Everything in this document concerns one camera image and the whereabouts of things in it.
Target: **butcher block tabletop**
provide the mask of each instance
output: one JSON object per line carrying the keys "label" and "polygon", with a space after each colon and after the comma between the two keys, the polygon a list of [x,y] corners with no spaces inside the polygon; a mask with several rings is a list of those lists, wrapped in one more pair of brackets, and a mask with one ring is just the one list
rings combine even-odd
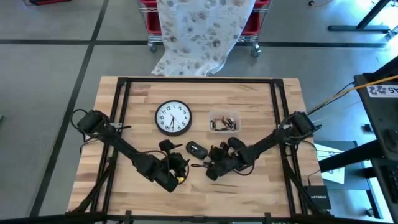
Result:
{"label": "butcher block tabletop", "polygon": [[[95,110],[110,115],[117,81],[118,77],[102,77],[95,100]],[[299,80],[284,78],[283,81],[289,113],[305,111]],[[279,113],[283,119],[279,89],[276,90]],[[124,87],[121,90],[119,105],[123,93]],[[156,109],[169,100],[180,100],[192,111],[192,126],[181,136],[163,135],[155,125]],[[210,132],[209,112],[232,110],[239,113],[239,132]],[[174,152],[180,152],[185,159],[190,159],[190,163],[201,164],[202,161],[186,151],[186,143],[195,141],[210,149],[210,146],[219,146],[229,137],[236,136],[246,145],[250,145],[275,129],[270,84],[133,82],[124,125],[131,128],[123,130],[122,138],[137,150],[159,150],[158,143],[169,139],[174,144],[183,144],[174,149]],[[99,141],[84,146],[68,210],[77,207],[95,185],[102,152],[103,143]],[[162,154],[154,155],[159,159],[163,157]],[[297,156],[302,179],[306,185],[307,176],[319,170],[317,155],[311,144],[303,142],[298,147]],[[263,217],[264,213],[269,212],[272,217],[290,217],[279,146],[260,155],[251,175],[240,176],[230,172],[219,177],[217,181],[212,181],[205,172],[205,168],[191,167],[187,180],[169,193],[155,182],[149,182],[141,176],[131,161],[119,153],[108,215],[124,215],[126,210],[131,210],[134,215],[150,216]],[[323,185],[320,173],[311,175],[310,178],[313,185]],[[299,212],[298,193],[293,183],[292,188],[296,211]],[[105,187],[99,195],[98,210],[102,208],[104,191]]]}

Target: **black stand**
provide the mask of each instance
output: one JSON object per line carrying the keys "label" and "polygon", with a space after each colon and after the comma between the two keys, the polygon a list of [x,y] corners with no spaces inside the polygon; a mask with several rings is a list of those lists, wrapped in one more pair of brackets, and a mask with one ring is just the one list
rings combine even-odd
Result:
{"label": "black stand", "polygon": [[321,172],[327,172],[355,162],[378,157],[381,157],[380,145],[377,140],[373,140],[362,146],[323,159],[319,161],[319,167]]}
{"label": "black stand", "polygon": [[371,11],[359,22],[356,26],[348,25],[330,25],[328,26],[329,31],[377,31],[386,34],[390,31],[390,28],[385,25],[370,25],[368,24],[377,14],[390,2],[390,0],[380,0]]}

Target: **clock hand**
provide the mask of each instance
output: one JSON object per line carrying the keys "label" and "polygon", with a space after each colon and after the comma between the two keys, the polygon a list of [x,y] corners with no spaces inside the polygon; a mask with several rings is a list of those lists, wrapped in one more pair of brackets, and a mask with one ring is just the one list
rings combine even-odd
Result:
{"label": "clock hand", "polygon": [[173,123],[173,122],[174,122],[174,117],[173,117],[172,121],[171,121],[170,124],[169,124],[170,128],[172,127],[172,123]]}
{"label": "clock hand", "polygon": [[[172,114],[170,114],[170,115],[173,117],[173,119],[175,119],[174,116],[173,116]],[[175,119],[175,120],[176,120],[179,124],[181,124],[177,119]]]}

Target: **wall clock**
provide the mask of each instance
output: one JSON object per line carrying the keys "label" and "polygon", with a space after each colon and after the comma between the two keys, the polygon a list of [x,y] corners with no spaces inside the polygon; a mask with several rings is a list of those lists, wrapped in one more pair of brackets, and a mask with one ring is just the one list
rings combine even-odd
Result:
{"label": "wall clock", "polygon": [[167,136],[179,136],[191,127],[191,110],[181,101],[167,101],[156,110],[155,123],[161,133]]}

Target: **white paper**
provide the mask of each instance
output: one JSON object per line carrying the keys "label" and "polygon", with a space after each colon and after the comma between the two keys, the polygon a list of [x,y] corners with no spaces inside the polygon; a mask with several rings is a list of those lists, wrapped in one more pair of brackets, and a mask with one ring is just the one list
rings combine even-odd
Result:
{"label": "white paper", "polygon": [[[318,151],[317,154],[318,161],[321,161],[322,159],[326,159],[336,154],[344,152],[339,149],[333,149],[330,147],[321,146],[319,144],[315,144],[315,147],[317,148]],[[345,168],[341,167],[339,169],[322,173],[322,178],[339,184],[344,184],[344,173],[345,173]]]}

